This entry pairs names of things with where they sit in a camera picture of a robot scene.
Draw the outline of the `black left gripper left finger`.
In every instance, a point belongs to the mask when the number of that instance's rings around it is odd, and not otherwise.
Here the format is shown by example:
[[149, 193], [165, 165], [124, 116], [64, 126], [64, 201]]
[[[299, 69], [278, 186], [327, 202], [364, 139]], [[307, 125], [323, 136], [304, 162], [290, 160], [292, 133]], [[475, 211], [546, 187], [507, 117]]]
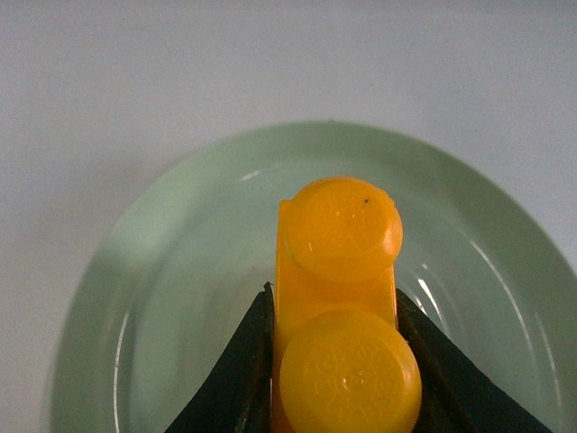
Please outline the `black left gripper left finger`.
[[274, 302], [267, 282], [168, 432], [270, 432]]

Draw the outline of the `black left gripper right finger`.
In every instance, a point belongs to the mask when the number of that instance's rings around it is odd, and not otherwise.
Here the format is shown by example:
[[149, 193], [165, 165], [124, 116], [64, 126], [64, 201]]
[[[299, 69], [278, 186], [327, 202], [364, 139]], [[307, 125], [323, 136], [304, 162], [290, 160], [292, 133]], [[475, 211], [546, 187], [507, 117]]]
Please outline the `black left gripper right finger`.
[[422, 381], [415, 432], [547, 432], [501, 390], [401, 290], [398, 326]]

